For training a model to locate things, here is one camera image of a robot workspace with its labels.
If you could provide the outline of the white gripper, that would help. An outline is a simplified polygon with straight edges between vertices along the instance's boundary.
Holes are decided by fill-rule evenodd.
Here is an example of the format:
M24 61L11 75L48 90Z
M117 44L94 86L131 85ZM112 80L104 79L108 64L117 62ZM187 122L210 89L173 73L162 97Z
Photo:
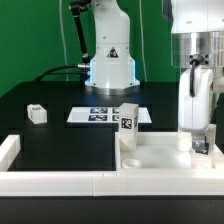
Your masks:
M213 110L213 96L224 92L223 68L205 68L199 66L194 73L194 97L190 96L190 69L181 74L178 99L179 129L192 134L192 148L196 153L204 150L204 132L208 127ZM205 133L205 149L211 153L214 134Z

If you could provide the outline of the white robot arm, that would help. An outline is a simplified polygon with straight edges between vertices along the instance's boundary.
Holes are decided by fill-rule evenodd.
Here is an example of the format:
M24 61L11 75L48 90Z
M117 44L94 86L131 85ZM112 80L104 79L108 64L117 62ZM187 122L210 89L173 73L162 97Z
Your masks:
M136 62L130 54L131 21L117 0L90 0L96 51L85 86L101 94L137 88ZM179 129L191 135L192 149L206 153L215 82L224 68L224 0L162 0L171 21L172 65L182 70L178 96Z

